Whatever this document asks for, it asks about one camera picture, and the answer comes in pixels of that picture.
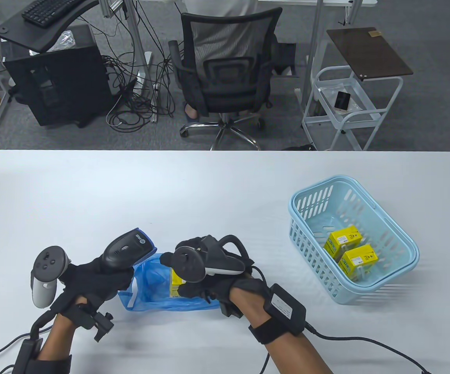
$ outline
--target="computer tower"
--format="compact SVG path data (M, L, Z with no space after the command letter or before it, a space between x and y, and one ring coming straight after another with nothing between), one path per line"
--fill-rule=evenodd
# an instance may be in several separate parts
M2 42L4 64L15 82L17 99L29 105L40 126L75 123L82 127L93 117L107 114L117 101L89 25L68 30L74 36L72 48L38 55L10 41Z

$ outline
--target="gray carpet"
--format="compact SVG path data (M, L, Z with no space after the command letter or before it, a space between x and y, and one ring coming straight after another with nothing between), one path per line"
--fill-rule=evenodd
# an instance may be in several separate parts
M0 0L7 16L19 11L28 0ZM182 40L179 14L173 4L143 2L143 8L154 25L164 46L171 39ZM314 7L284 7L276 34L282 42L298 43L297 62L302 71L303 55L311 34ZM99 7L84 17L108 34L113 34L115 20L104 19ZM445 0L379 0L377 7L362 9L357 26L375 26L387 41L411 66L415 74L405 78L402 92L378 132L370 150L393 151L450 151L450 2ZM152 40L141 27L147 50L155 51ZM102 53L110 54L104 36L97 36ZM114 51L129 50L129 35L118 32L111 39ZM159 52L155 62L161 61ZM335 48L329 48L325 65L342 62ZM243 129L257 138L262 148L279 150L307 142L300 128L293 88L299 86L296 78L274 79L272 109L264 109L264 132L253 125ZM380 102L389 87L370 87L369 91ZM95 119L88 127L74 125L46 128L38 126L30 110L12 102L0 126L0 148L5 149L113 149L113 150L205 150L214 139L213 132L192 132L182 139L178 129L184 123L181 111L182 94L173 89L177 112L173 118L160 117L139 132L120 134L107 126L104 118ZM357 137L364 140L369 134L361 130ZM317 142L333 136L329 129L314 131ZM225 149L250 149L232 135L222 145Z

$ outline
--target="black glove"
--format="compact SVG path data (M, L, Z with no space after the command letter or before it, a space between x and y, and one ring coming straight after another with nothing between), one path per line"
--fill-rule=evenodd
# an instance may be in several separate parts
M202 238L197 237L190 240L185 240L177 244L176 248L181 246L189 246L192 248L199 248L200 241ZM251 277L252 266L255 263L249 258L243 258L235 253L225 251L227 256L235 257L241 260L246 271L240 275L207 275L205 278L198 283L186 282L178 288L178 294L182 297L193 298L201 297L205 299L208 303L210 300L220 301L221 311L227 317L230 315L235 315L236 317L242 317L242 313L239 309L230 301L230 290L232 287L237 287L245 291L253 292L268 298L269 290L267 285L259 280Z
M134 270L113 271L102 267L101 258L83 265L69 264L67 270L59 277L64 283L64 292L51 305L55 313L64 312L79 296L88 300L88 309L97 310L106 300L116 296L120 290L126 290L133 279Z

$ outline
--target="yellow medicine box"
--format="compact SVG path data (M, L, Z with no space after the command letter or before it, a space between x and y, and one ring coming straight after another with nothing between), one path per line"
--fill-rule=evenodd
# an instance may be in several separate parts
M337 261L341 258L342 250L353 249L360 244L362 235L355 226L334 231L329 235L324 249Z
M369 271L379 258L370 244L350 249L343 253L338 265L351 280L360 278Z
M171 269L171 285L170 285L170 297L180 297L178 294L178 286L185 283L185 281L177 276L177 273Z

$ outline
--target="black keyboard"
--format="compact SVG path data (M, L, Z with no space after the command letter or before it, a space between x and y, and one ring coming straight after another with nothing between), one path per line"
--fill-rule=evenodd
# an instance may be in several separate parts
M40 27L48 27L85 0L36 0L24 9L22 17Z

